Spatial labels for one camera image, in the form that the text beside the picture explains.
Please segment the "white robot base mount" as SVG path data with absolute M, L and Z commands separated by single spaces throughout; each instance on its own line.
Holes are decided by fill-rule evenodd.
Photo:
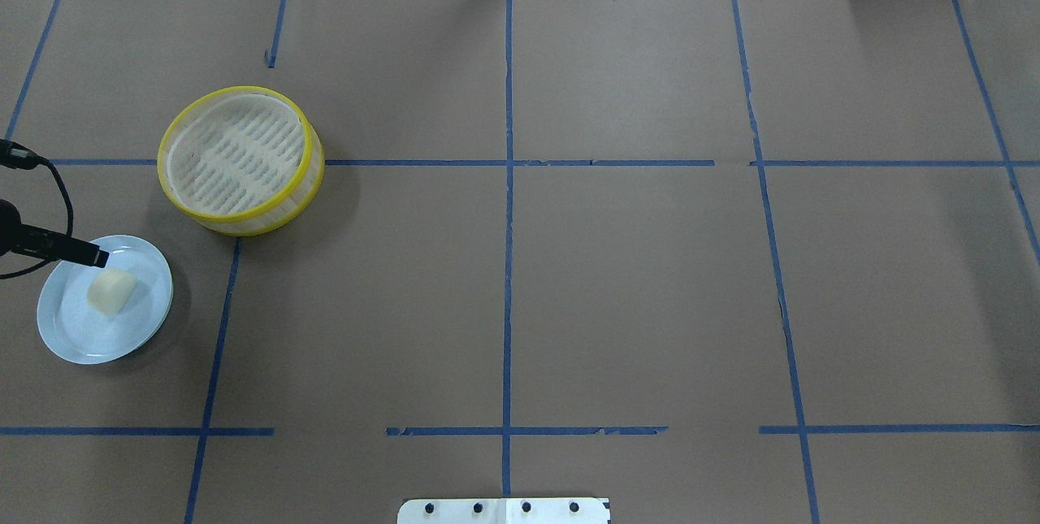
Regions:
M 595 497 L 443 498 L 402 503 L 397 523 L 610 523 L 608 499 Z

